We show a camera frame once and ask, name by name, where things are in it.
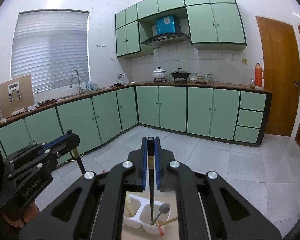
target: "orange thermos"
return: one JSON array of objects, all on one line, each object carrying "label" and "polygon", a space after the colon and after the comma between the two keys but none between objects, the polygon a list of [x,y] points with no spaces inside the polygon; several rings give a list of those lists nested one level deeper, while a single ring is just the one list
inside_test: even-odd
[{"label": "orange thermos", "polygon": [[254,84],[258,87],[262,87],[262,80],[264,79],[264,71],[260,66],[260,63],[257,63],[254,67]]}]

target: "kitchen wall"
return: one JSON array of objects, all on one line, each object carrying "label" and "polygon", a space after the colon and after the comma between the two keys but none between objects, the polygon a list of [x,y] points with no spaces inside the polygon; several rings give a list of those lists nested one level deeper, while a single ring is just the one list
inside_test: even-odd
[{"label": "kitchen wall", "polygon": [[[118,60],[115,45],[114,17],[126,7],[128,0],[5,0],[0,7],[0,84],[10,80],[11,47],[19,12],[52,8],[90,12],[88,36],[91,80],[97,82],[99,87],[110,86],[116,82],[118,73],[124,73],[124,82],[132,81],[131,60]],[[66,86],[37,93],[34,97],[35,101],[40,102],[76,91],[75,86],[72,90]]]},{"label": "kitchen wall", "polygon": [[[128,0],[129,6],[142,0]],[[190,44],[178,44],[155,49],[154,55],[132,59],[133,81],[152,80],[152,71],[161,67],[170,72],[183,68],[200,75],[213,73],[220,82],[250,84],[254,78],[254,67],[260,62],[263,67],[263,52],[256,16],[263,16],[293,25],[300,57],[300,6],[296,0],[236,0],[242,16],[247,38],[243,52],[197,50]],[[242,64],[242,58],[248,60]],[[300,97],[298,112],[292,131],[295,136],[300,122]]]}]

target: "tiled floor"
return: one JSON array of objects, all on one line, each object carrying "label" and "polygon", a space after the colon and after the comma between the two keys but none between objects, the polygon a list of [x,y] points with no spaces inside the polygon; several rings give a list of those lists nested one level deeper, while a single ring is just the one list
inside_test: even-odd
[{"label": "tiled floor", "polygon": [[[86,170],[101,173],[141,147],[143,136],[159,136],[162,148],[192,170],[217,171],[285,236],[300,217],[300,148],[293,138],[266,134],[261,147],[198,139],[138,126],[82,158]],[[77,180],[76,162],[53,172],[53,182],[39,195],[40,210]]]}]

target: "cooking pot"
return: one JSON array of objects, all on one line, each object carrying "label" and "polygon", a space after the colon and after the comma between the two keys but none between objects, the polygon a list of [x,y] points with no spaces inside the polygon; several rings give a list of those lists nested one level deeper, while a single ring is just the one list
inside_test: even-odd
[{"label": "cooking pot", "polygon": [[155,79],[162,79],[166,77],[166,71],[161,69],[161,68],[157,68],[153,71],[153,78]]},{"label": "cooking pot", "polygon": [[189,72],[183,71],[182,68],[178,68],[177,71],[171,72],[171,76],[174,78],[188,78],[190,75]]}]

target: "spoon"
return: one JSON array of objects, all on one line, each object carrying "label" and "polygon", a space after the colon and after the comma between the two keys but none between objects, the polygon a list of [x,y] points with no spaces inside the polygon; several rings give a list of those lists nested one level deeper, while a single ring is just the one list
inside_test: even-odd
[{"label": "spoon", "polygon": [[166,214],[169,211],[170,211],[170,205],[168,203],[162,204],[159,207],[159,214],[154,218],[154,220],[150,223],[150,225],[153,226],[161,214]]}]

